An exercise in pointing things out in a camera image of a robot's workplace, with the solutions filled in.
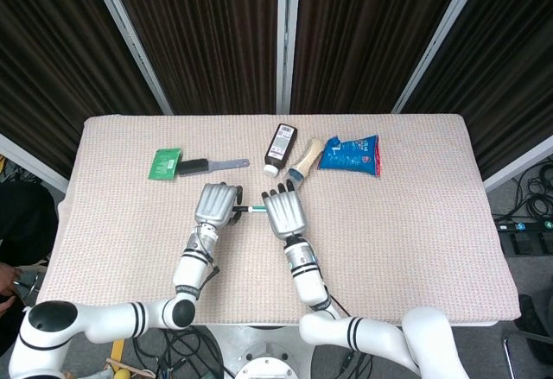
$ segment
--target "marker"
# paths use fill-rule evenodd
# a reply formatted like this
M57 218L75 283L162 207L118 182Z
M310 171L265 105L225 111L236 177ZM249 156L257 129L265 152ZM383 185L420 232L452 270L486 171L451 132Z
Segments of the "marker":
M254 205L254 206L233 206L233 212L267 212L265 205Z

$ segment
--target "bottle label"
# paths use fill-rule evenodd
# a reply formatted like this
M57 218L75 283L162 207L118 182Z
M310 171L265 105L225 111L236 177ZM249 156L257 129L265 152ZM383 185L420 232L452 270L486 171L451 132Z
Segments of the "bottle label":
M269 156L281 161L286 153L288 143L294 134L294 129L288 126L280 126L276 133L275 140L270 146Z

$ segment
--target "table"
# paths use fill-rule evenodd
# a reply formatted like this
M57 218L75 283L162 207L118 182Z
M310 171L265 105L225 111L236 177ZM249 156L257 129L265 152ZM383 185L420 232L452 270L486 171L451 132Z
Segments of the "table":
M312 170L301 188L310 239L332 294L353 315L399 323L437 306L454 324L519 316L467 129L457 115L94 117L86 122L38 301L110 305L174 294L171 279L207 182L244 187L244 205L278 179L262 173L279 123L311 137L380 138L381 176ZM248 168L148 180L159 148L183 159L249 158ZM294 324L307 311L262 213L219 233L221 273L198 324Z

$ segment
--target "blue packet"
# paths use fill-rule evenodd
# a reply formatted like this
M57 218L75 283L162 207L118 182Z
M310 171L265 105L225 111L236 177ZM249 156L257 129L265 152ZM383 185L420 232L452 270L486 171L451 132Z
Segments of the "blue packet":
M380 176L378 135L343 143L338 136L328 139L319 169L353 170Z

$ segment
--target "person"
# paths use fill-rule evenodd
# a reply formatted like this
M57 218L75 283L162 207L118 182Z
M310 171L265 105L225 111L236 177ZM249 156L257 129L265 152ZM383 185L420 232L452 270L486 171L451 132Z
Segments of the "person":
M54 247L58 218L46 187L23 181L0 184L0 356L17 338L23 302L17 266L32 265Z

